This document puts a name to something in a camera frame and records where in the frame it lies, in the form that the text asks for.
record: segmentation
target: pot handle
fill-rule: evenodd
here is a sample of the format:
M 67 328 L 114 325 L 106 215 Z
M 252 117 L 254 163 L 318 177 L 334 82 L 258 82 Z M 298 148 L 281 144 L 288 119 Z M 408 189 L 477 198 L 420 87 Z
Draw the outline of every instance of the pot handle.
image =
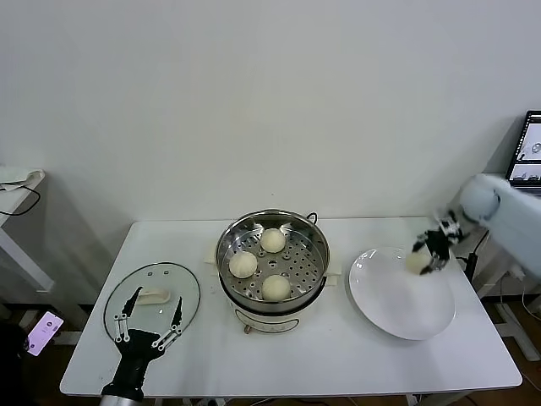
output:
M 311 220 L 311 217 L 314 218 L 314 220 L 312 220 L 312 223 L 316 224 L 318 222 L 318 213 L 316 213 L 315 211 L 312 211 L 310 214 L 306 216 L 306 218 L 309 220 Z

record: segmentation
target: cable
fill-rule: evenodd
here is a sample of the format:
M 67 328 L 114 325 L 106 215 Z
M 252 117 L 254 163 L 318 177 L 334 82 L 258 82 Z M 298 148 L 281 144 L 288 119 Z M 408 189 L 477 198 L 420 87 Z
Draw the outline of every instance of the cable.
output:
M 323 404 L 325 406 L 330 406 L 327 402 L 324 402 L 322 400 L 310 401 L 310 400 L 302 400 L 302 399 L 297 399 L 297 398 L 290 398 L 289 400 L 292 400 L 293 402 L 300 402 L 300 403 L 306 403 L 306 404 Z
M 533 383 L 532 380 L 531 380 L 530 378 L 528 378 L 526 374 L 523 374 L 522 371 L 520 371 L 520 373 L 521 373 L 522 376 L 524 376 L 524 377 L 526 378 L 526 380 L 527 380 L 528 382 L 530 382 L 530 385 L 532 385 L 533 388 L 534 388 L 536 391 L 541 392 L 541 388 L 539 388 L 535 383 Z
M 534 313 L 532 313 L 528 307 L 526 307 L 526 304 L 524 303 L 524 294 L 526 293 L 526 284 L 522 283 L 522 307 L 524 308 L 527 313 L 533 317 L 535 320 L 541 321 L 539 317 L 537 317 Z
M 507 310 L 505 309 L 505 307 L 503 306 L 504 304 L 504 296 L 503 296 L 503 280 L 504 278 L 501 278 L 500 279 L 500 304 L 501 304 L 501 309 L 510 317 L 510 319 L 513 321 L 513 323 L 515 323 L 518 327 L 522 328 L 522 326 L 518 323 L 518 321 L 515 321 L 515 317 L 514 315 L 510 315 Z M 526 311 L 528 313 L 530 313 L 530 310 L 527 309 L 527 307 L 524 305 L 524 292 L 526 292 L 526 286 L 522 283 L 522 306 L 524 306 L 524 309 L 526 309 Z M 530 382 L 530 384 L 534 387 L 534 389 L 538 392 L 541 392 L 541 389 L 539 389 L 533 382 L 532 380 L 529 378 L 528 375 L 526 375 L 524 372 L 522 372 L 521 370 L 518 370 L 522 376 L 524 376 L 526 378 L 526 380 L 528 382 Z
M 309 400 L 303 400 L 303 399 L 300 399 L 300 398 L 267 398 L 267 399 L 263 399 L 263 400 L 259 400 L 255 403 L 252 403 L 250 404 L 250 406 L 256 406 L 257 404 L 263 404 L 263 403 L 270 403 L 270 402 L 274 402 L 275 400 L 282 400 L 282 399 L 287 399 L 287 400 L 292 400 L 293 402 L 299 402 L 299 403 L 306 403 L 306 404 L 322 404 L 324 406 L 330 406 L 327 402 L 324 402 L 322 400 L 316 400 L 316 401 L 309 401 Z M 350 400 L 350 402 L 353 402 L 355 404 L 355 406 L 358 406 L 354 401 L 353 399 L 351 398 L 348 398 Z
M 487 230 L 484 232 L 483 234 L 483 237 L 481 237 L 481 239 L 477 242 L 477 245 L 475 246 L 475 249 L 473 250 L 473 253 L 474 254 L 477 254 L 477 250 L 479 249 L 479 246 L 481 245 L 481 243 L 489 236 L 489 233 L 490 231 Z
M 257 402 L 254 402 L 252 404 L 250 404 L 250 406 L 255 406 L 256 404 L 262 404 L 262 403 L 267 403 L 267 402 L 272 402 L 273 398 L 267 398 L 267 399 L 263 399 L 263 400 L 258 400 Z
M 466 398 L 467 400 L 469 400 L 470 402 L 472 402 L 475 406 L 479 406 L 477 402 L 475 402 L 470 396 L 465 396 L 464 398 Z
M 24 185 L 21 185 L 22 188 L 25 188 L 26 190 L 29 190 L 29 192 L 35 194 L 37 196 L 36 198 L 36 201 L 34 201 L 34 203 L 32 203 L 32 206 L 30 206 L 28 209 L 26 210 L 23 210 L 22 212 L 20 213 L 6 213 L 5 211 L 0 211 L 0 214 L 4 214 L 6 216 L 22 216 L 23 214 L 26 214 L 28 213 L 30 210 L 32 210 L 34 208 L 35 205 L 37 205 L 37 202 L 40 201 L 41 199 L 41 195 L 36 192 L 35 190 L 31 189 L 31 188 L 27 188 L 26 186 Z

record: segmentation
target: steamed bun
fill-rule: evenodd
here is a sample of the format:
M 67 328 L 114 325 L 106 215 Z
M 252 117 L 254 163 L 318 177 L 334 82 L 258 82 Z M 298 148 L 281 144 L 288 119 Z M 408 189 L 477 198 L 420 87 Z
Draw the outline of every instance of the steamed bun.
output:
M 261 234 L 261 247 L 275 254 L 286 246 L 286 236 L 278 228 L 268 228 Z
M 263 299 L 271 302 L 280 302 L 288 299 L 291 294 L 289 281 L 281 275 L 270 275 L 263 281 Z
M 251 277 L 256 269 L 257 258 L 251 252 L 239 251 L 229 261 L 229 272 L 241 279 Z
M 430 264 L 432 257 L 423 252 L 412 252 L 406 257 L 405 265 L 406 268 L 416 274 L 420 275 L 421 271 Z

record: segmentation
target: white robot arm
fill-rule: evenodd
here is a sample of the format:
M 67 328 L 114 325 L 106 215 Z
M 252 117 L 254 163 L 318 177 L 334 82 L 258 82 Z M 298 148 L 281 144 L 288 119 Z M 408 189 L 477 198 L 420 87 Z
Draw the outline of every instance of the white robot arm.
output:
M 449 259 L 449 247 L 464 237 L 462 226 L 473 222 L 487 228 L 491 238 L 515 257 L 525 271 L 541 279 L 540 199 L 513 189 L 502 178 L 478 174 L 462 188 L 458 210 L 448 214 L 439 220 L 438 230 L 419 236 L 413 246 L 414 252 L 426 246 L 432 257 L 421 274 L 443 268 Z
M 541 279 L 540 199 L 502 178 L 479 174 L 462 189 L 460 207 L 467 220 L 487 228 L 496 243 Z

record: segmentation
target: white table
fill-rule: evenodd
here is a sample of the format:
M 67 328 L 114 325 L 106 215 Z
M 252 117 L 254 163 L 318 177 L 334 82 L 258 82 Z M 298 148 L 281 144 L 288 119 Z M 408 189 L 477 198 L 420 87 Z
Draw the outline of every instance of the white table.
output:
M 355 310 L 342 281 L 325 287 L 291 332 L 243 333 L 212 265 L 204 258 L 228 221 L 137 222 L 83 331 L 60 388 L 95 396 L 109 383 L 119 355 L 107 337 L 103 310 L 130 272 L 171 261 L 199 279 L 198 314 L 165 356 L 153 361 L 143 391 L 148 398 L 236 398 L 467 392 L 518 386 L 522 377 L 461 268 L 445 269 L 456 297 L 456 318 L 424 342 L 393 337 Z M 424 218 L 340 219 L 318 223 L 344 273 L 367 249 L 409 247 L 429 225 Z
M 43 177 L 34 177 L 27 187 L 35 189 L 42 180 Z M 29 197 L 30 193 L 29 190 L 24 188 L 0 190 L 0 211 L 6 213 L 17 212 L 20 205 Z M 36 195 L 32 194 L 30 198 L 36 199 Z M 37 293 L 46 297 L 49 304 L 57 309 L 64 318 L 69 320 L 74 326 L 82 329 L 85 326 L 88 316 L 66 294 L 58 283 L 55 283 L 6 233 L 3 226 L 10 217 L 7 214 L 0 214 L 0 248 L 20 266 L 24 272 L 24 279 Z M 6 309 L 3 306 L 0 308 L 0 313 L 7 315 Z

